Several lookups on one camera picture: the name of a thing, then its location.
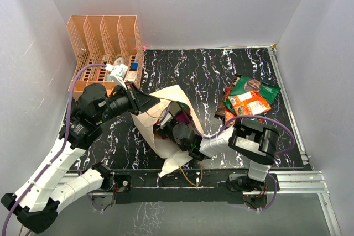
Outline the purple snack bag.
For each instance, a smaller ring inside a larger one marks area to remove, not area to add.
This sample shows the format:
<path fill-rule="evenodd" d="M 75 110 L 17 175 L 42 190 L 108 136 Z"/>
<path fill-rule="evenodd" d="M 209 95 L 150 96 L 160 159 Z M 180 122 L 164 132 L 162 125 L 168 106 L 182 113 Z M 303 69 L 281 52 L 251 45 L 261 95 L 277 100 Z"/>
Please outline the purple snack bag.
<path fill-rule="evenodd" d="M 183 111 L 178 112 L 175 115 L 175 119 L 179 124 L 189 125 L 191 123 L 191 116 Z"/>

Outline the brown Kettle chips bag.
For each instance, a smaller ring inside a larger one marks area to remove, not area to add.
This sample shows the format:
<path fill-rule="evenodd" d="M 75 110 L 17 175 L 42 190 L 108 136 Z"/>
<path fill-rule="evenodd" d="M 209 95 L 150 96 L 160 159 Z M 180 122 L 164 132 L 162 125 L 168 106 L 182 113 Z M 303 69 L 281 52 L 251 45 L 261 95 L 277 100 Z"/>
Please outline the brown Kettle chips bag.
<path fill-rule="evenodd" d="M 233 81 L 229 84 L 228 87 L 223 89 L 223 95 L 221 100 L 219 101 L 219 106 L 215 112 L 215 117 L 224 118 L 226 112 L 231 114 L 231 117 L 236 115 L 236 112 L 232 109 L 232 105 L 228 101 L 228 95 L 233 93 L 233 95 L 239 95 L 245 93 L 247 90 L 245 89 L 245 84 L 248 78 L 243 75 L 235 74 L 233 77 Z"/>

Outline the orange candy pack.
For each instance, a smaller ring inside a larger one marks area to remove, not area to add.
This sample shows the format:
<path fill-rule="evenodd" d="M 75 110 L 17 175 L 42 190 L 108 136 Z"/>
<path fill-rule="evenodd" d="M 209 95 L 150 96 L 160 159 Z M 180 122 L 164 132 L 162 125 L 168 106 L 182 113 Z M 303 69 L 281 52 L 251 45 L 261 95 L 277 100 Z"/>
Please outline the orange candy pack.
<path fill-rule="evenodd" d="M 259 115 L 271 110 L 266 99 L 257 91 L 249 91 L 240 95 L 228 96 L 233 111 L 238 116 Z"/>

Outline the green snack bag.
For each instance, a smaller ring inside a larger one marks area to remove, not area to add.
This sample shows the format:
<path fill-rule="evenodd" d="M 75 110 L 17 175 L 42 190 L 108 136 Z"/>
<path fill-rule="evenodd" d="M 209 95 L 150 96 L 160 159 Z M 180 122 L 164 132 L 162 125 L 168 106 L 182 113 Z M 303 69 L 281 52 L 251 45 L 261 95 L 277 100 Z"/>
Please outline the green snack bag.
<path fill-rule="evenodd" d="M 245 89 L 247 90 L 246 92 L 249 91 L 257 91 L 258 93 L 263 96 L 266 101 L 269 103 L 269 105 L 272 108 L 272 103 L 274 102 L 275 98 L 277 97 L 278 93 L 280 92 L 280 87 L 277 86 L 271 86 L 269 84 L 266 84 L 260 80 L 256 80 L 253 78 L 248 78 L 246 84 L 245 84 Z M 225 114 L 225 121 L 228 122 L 231 120 L 231 114 L 226 112 Z"/>

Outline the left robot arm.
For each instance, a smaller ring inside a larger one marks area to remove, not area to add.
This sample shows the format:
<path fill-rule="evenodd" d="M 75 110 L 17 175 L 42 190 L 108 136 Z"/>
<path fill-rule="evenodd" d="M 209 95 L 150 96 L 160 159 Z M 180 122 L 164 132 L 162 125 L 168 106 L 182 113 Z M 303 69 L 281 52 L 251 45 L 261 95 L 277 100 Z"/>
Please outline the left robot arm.
<path fill-rule="evenodd" d="M 6 193 L 1 204 L 34 233 L 42 233 L 68 205 L 94 190 L 109 191 L 113 172 L 98 163 L 71 183 L 58 186 L 71 165 L 102 134 L 102 124 L 124 113 L 142 114 L 160 100 L 142 92 L 133 82 L 117 85 L 108 94 L 99 83 L 85 87 L 73 100 L 59 136 L 34 175 L 14 193 Z"/>

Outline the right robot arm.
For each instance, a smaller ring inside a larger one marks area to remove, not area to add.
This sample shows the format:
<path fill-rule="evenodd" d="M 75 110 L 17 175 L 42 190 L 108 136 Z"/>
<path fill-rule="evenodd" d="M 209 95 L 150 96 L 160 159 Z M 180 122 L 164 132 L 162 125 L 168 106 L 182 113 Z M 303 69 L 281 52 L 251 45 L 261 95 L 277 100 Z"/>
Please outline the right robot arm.
<path fill-rule="evenodd" d="M 241 118 L 235 124 L 212 138 L 203 138 L 186 123 L 174 117 L 154 130 L 163 138 L 170 139 L 180 151 L 198 161 L 210 159 L 230 149 L 250 159 L 248 174 L 232 180 L 235 191 L 265 190 L 267 174 L 275 161 L 279 132 L 268 125 L 249 118 Z"/>

